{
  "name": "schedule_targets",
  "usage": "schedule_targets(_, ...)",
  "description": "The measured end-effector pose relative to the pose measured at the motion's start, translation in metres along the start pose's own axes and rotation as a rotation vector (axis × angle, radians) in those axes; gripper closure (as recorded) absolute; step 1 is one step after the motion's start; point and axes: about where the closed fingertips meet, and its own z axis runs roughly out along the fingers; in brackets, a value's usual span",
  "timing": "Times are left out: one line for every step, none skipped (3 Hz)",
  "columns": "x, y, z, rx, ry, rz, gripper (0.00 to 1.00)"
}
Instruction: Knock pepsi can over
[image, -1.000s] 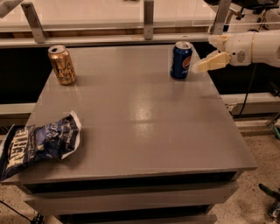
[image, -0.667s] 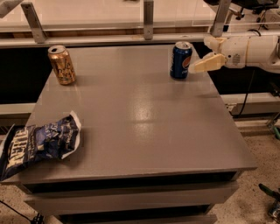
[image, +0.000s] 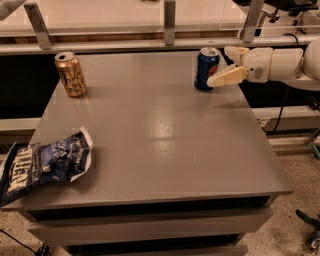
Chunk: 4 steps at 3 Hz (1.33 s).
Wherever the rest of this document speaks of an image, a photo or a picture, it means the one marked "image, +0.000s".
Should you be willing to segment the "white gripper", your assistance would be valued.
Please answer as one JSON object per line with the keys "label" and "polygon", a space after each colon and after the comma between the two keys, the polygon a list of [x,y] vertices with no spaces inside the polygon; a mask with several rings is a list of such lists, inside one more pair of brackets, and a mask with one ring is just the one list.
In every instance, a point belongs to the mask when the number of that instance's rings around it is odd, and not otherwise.
{"label": "white gripper", "polygon": [[269,79],[270,63],[273,49],[225,46],[225,55],[235,64],[229,65],[222,71],[210,76],[207,80],[209,87],[217,88],[241,83],[247,78],[249,82],[265,83]]}

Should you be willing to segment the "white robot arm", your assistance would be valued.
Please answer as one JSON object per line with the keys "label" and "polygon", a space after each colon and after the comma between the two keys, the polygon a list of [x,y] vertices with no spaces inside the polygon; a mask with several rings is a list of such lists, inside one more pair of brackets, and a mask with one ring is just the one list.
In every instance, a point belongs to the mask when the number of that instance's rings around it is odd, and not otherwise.
{"label": "white robot arm", "polygon": [[226,56],[233,61],[207,79],[209,87],[252,83],[282,82],[293,88],[319,86],[319,41],[312,41],[305,50],[300,47],[273,49],[271,47],[226,46]]}

